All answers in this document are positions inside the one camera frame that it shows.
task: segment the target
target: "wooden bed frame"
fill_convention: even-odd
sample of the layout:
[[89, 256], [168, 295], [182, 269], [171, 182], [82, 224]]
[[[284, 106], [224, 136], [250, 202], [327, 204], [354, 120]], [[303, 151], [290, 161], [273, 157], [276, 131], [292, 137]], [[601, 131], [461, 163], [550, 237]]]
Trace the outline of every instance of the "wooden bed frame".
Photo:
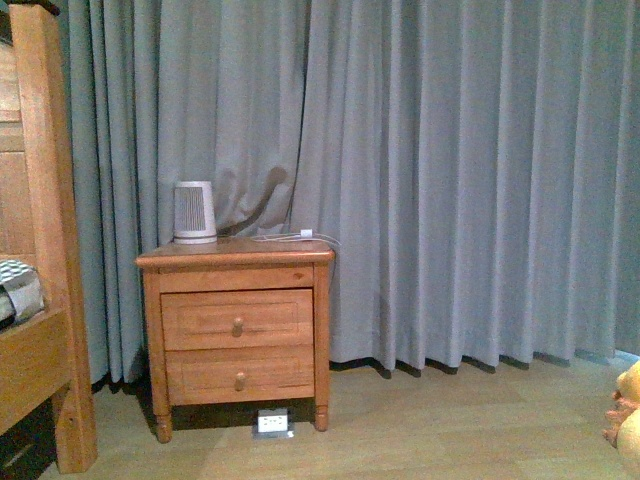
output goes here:
[[[83, 472], [97, 456], [96, 429], [55, 7], [7, 3], [13, 45], [0, 43], [0, 259], [37, 267], [47, 307], [0, 332], [0, 435], [50, 398], [58, 469]], [[0, 14], [1, 33], [8, 28]]]

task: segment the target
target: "bed post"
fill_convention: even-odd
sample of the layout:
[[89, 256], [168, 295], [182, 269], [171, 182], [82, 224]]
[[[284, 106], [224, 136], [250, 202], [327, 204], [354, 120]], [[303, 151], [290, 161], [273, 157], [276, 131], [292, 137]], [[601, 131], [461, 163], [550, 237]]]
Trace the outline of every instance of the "bed post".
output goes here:
[[47, 297], [66, 312], [71, 381], [53, 397], [58, 469], [86, 471], [97, 457], [71, 146], [58, 25], [51, 4], [9, 0], [38, 270]]

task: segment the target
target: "drawer knob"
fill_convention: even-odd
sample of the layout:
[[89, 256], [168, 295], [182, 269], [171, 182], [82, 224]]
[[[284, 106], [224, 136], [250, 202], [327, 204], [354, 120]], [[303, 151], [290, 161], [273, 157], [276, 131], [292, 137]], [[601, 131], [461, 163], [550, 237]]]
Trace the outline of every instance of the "drawer knob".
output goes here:
[[242, 335], [242, 327], [244, 325], [244, 320], [242, 317], [237, 317], [233, 320], [233, 329], [231, 330], [231, 335], [234, 337], [239, 337]]
[[244, 390], [245, 384], [247, 383], [247, 376], [244, 372], [238, 372], [236, 375], [236, 392], [241, 392]]

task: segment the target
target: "nightstand top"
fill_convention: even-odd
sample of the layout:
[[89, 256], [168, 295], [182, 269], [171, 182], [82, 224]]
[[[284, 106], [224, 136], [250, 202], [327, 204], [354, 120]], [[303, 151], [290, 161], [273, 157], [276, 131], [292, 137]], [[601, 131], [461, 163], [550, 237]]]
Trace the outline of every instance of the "nightstand top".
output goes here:
[[219, 238], [215, 243], [178, 245], [169, 243], [136, 259], [146, 268], [173, 268], [206, 265], [250, 265], [283, 263], [328, 263], [335, 253], [317, 240], [300, 242], [259, 242], [244, 237]]

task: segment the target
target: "wooden floor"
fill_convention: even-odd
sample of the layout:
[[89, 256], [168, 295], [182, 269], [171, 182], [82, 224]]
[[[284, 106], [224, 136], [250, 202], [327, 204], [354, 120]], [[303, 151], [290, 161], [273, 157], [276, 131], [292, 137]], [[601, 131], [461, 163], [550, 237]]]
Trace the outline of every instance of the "wooden floor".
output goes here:
[[[456, 375], [427, 368], [390, 380], [369, 367], [333, 371], [329, 431], [300, 421], [292, 439], [253, 439], [251, 413], [227, 405], [176, 409], [174, 439], [161, 445], [146, 391], [105, 387], [96, 394], [97, 463], [64, 477], [50, 465], [40, 478], [623, 480], [600, 432], [615, 379], [633, 360], [537, 359], [528, 371], [503, 363], [494, 374], [463, 364]], [[312, 418], [307, 402], [294, 409]]]

